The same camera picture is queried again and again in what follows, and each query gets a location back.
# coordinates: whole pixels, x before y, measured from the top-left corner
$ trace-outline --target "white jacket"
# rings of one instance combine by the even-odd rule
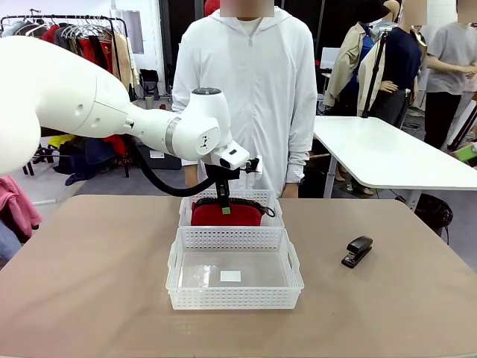
[[[275,17],[264,18],[250,36],[219,10],[192,23],[180,44],[173,110],[184,110],[198,87],[224,92],[233,139],[251,157],[263,156],[262,178],[242,173],[231,189],[281,196],[285,183],[303,178],[318,96],[312,34],[303,22],[276,7]],[[200,181],[204,173],[199,170]]]

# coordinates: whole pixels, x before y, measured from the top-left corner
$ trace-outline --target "navy blue shirt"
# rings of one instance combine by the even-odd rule
[[[359,55],[358,66],[353,71],[353,76],[351,77],[350,82],[348,82],[348,84],[344,88],[344,91],[350,94],[351,93],[355,94],[355,95],[359,94],[359,84],[358,84],[359,67],[361,65],[361,62],[363,62],[363,59],[366,57],[366,55],[369,53],[369,51],[371,51],[371,49],[374,46],[374,41],[373,41],[373,38],[371,37],[370,28],[365,25],[361,25],[361,26],[363,27],[364,32],[366,32],[366,36],[364,36],[363,38],[363,47],[361,48],[361,53]]]
[[[414,79],[420,68],[421,51],[413,34],[393,28],[386,42],[383,81],[392,81],[399,90],[414,88]]]

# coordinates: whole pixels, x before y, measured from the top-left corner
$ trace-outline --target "stapler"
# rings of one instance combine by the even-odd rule
[[[356,265],[371,251],[373,240],[367,236],[361,236],[349,243],[347,250],[348,255],[343,258],[341,263],[350,269],[354,269]]]

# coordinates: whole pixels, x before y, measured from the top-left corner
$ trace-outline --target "red pouch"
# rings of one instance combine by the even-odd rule
[[[224,215],[217,198],[202,198],[192,204],[191,226],[260,226],[267,214],[275,217],[269,207],[256,201],[231,198],[230,214]]]

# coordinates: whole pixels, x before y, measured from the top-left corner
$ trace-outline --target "empty basket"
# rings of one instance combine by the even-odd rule
[[[275,217],[264,215],[262,217],[262,226],[266,227],[285,227],[282,219],[282,208],[271,190],[230,190],[231,198],[249,199],[259,202],[264,207],[270,207],[275,212]],[[179,227],[191,226],[192,203],[202,198],[217,198],[217,192],[214,189],[204,190],[200,194],[190,198],[183,198],[180,202]]]
[[[175,310],[293,309],[304,287],[283,228],[180,227],[168,267]]]

